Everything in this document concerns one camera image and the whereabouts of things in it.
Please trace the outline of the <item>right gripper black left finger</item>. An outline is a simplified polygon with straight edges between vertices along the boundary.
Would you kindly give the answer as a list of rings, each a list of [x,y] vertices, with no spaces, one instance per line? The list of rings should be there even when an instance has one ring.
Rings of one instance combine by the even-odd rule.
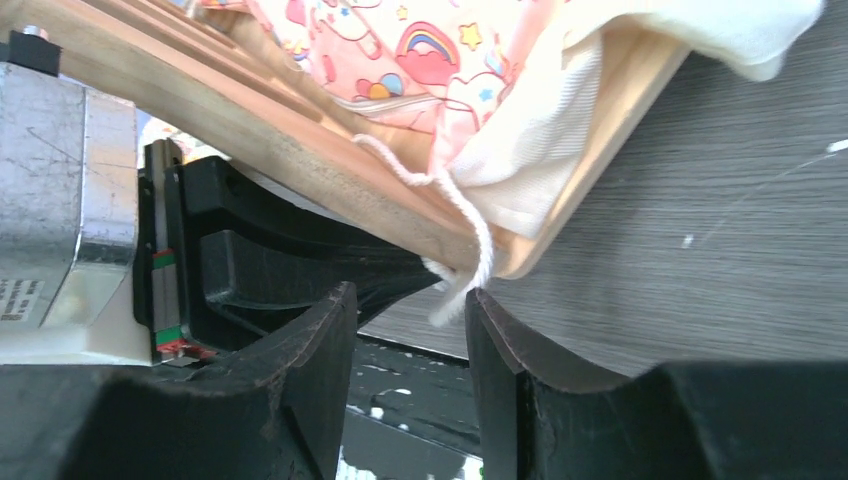
[[[184,380],[140,367],[5,365],[5,479],[332,479],[355,287]]]

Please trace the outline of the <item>wooden slatted pet bed frame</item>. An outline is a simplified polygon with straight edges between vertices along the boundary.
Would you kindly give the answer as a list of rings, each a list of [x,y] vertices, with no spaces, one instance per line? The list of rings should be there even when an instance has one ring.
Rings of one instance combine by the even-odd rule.
[[[415,254],[474,266],[472,231],[431,187],[404,185],[352,136],[368,133],[412,168],[426,135],[356,118],[294,71],[259,24],[174,1],[5,1],[3,30],[45,29],[61,70],[210,144],[271,180]],[[607,29],[600,95],[583,158],[540,233],[495,228],[497,274],[526,275],[688,56],[669,37]]]

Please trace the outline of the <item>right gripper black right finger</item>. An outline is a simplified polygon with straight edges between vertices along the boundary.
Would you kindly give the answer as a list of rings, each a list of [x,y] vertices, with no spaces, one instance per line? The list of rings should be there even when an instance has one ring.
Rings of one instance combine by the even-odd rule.
[[[629,378],[483,290],[465,327],[488,479],[843,479],[843,361],[684,361]]]

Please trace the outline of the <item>pink printed cushion with ties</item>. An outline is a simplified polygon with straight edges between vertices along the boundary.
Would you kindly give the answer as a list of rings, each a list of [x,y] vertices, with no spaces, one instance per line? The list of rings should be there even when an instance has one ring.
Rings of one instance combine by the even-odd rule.
[[[774,78],[820,1],[206,1],[252,16],[339,106],[432,138],[414,173],[378,139],[406,184],[434,185],[471,223],[476,268],[428,270],[445,296],[430,315],[459,316],[492,277],[490,229],[538,234],[583,154],[600,95],[601,29],[629,19],[753,80]]]

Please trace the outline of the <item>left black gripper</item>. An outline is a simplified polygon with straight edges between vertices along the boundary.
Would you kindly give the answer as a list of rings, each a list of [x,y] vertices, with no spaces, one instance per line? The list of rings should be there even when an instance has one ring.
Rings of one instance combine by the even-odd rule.
[[[438,281],[417,255],[302,209],[219,157],[178,168],[177,270],[164,183],[182,151],[165,139],[140,153],[133,306],[154,365],[207,365],[212,350],[253,343],[342,282],[354,284],[364,326]]]

